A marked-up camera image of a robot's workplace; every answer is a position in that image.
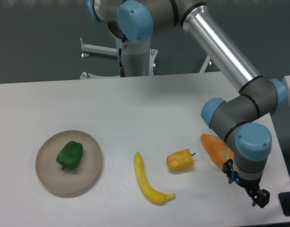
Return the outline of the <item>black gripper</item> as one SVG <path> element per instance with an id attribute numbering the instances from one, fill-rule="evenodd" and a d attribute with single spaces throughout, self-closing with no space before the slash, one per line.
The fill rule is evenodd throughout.
<path id="1" fill-rule="evenodd" d="M 229 184 L 234 181 L 240 187 L 245 188 L 248 196 L 252 199 L 253 207 L 264 208 L 269 203 L 270 193 L 259 186 L 263 170 L 255 173 L 248 173 L 239 168 L 233 170 L 233 160 L 230 158 L 223 164 L 222 172 L 227 176 Z"/>

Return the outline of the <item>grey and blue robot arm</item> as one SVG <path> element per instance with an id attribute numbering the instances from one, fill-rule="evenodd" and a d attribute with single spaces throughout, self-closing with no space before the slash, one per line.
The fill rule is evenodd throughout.
<path id="1" fill-rule="evenodd" d="M 106 22 L 118 38 L 117 58 L 121 77 L 149 74 L 151 37 L 175 26 L 189 32 L 216 63 L 239 93 L 226 102 L 213 98 L 201 117 L 234 156 L 222 171 L 229 182 L 243 187 L 253 206 L 264 207 L 270 194 L 259 186 L 271 152 L 270 131 L 255 121 L 282 105 L 288 98 L 285 85 L 266 80 L 224 34 L 201 0 L 88 0 L 94 22 Z"/>

